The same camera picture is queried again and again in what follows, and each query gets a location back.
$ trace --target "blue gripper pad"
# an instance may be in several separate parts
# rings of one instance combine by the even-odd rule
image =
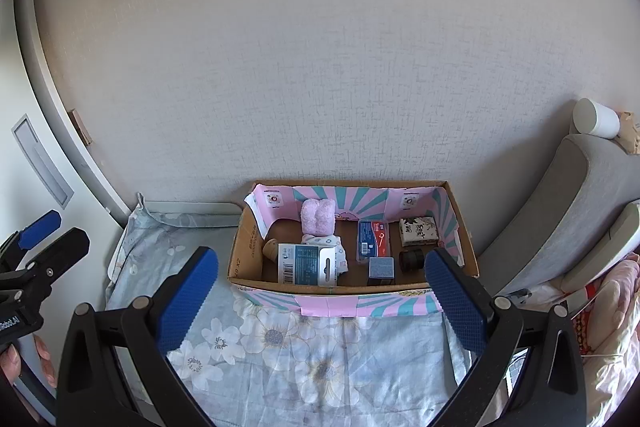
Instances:
[[[18,247],[21,250],[31,250],[47,235],[52,234],[60,228],[60,214],[55,210],[50,210],[37,221],[31,223],[26,229],[20,232]]]
[[[207,248],[158,318],[156,346],[160,353],[180,347],[217,278],[218,256]]]
[[[462,346],[480,357],[486,347],[486,318],[434,250],[424,258],[424,276]]]

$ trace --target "finger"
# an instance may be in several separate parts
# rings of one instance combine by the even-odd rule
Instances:
[[[13,344],[0,355],[0,367],[9,383],[13,384],[22,370],[20,354]]]
[[[56,387],[58,384],[58,381],[56,380],[56,370],[53,368],[51,361],[40,359],[40,365],[42,366],[42,372],[47,378],[49,385],[51,387]]]
[[[51,353],[49,349],[47,349],[47,344],[37,335],[33,335],[34,340],[36,341],[36,349],[38,350],[38,354],[41,359],[51,360]]]

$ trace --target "screw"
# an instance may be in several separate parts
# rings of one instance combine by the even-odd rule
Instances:
[[[507,297],[496,297],[494,303],[501,310],[508,310],[511,308],[511,301]]]
[[[151,302],[151,299],[149,299],[149,297],[143,295],[143,296],[136,297],[135,299],[133,299],[133,302],[131,304],[135,309],[143,310],[144,308],[149,306],[150,302]]]
[[[566,308],[564,306],[554,306],[554,313],[558,317],[566,317]]]
[[[76,306],[76,315],[86,315],[89,312],[89,304],[86,302],[78,304]]]

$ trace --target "barcode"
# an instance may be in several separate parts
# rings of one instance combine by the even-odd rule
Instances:
[[[282,281],[284,283],[293,284],[293,265],[292,264],[284,264],[282,265]]]

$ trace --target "floral patterned box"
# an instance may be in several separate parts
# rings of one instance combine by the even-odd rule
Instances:
[[[275,234],[281,241],[296,242],[296,234],[300,235],[300,208],[309,198],[335,201],[337,230],[342,230],[341,233],[349,233],[350,227],[355,230],[358,219],[375,219],[390,222],[393,234],[394,222],[401,217],[431,216],[436,222],[441,246],[468,275],[478,275],[474,250],[448,182],[331,183],[258,182],[245,199],[247,206],[236,233],[228,280],[255,304],[316,317],[388,317],[440,311],[424,275],[402,273],[398,266],[397,255],[401,247],[397,223],[395,234],[398,237],[391,237],[392,254],[396,258],[394,285],[366,286],[364,272],[359,273],[366,267],[353,262],[350,272],[340,276],[335,287],[275,282],[271,261],[262,256],[262,245],[270,234],[271,237]],[[355,241],[350,245],[351,241],[346,237],[343,237],[343,246],[349,258],[351,247],[354,252]]]

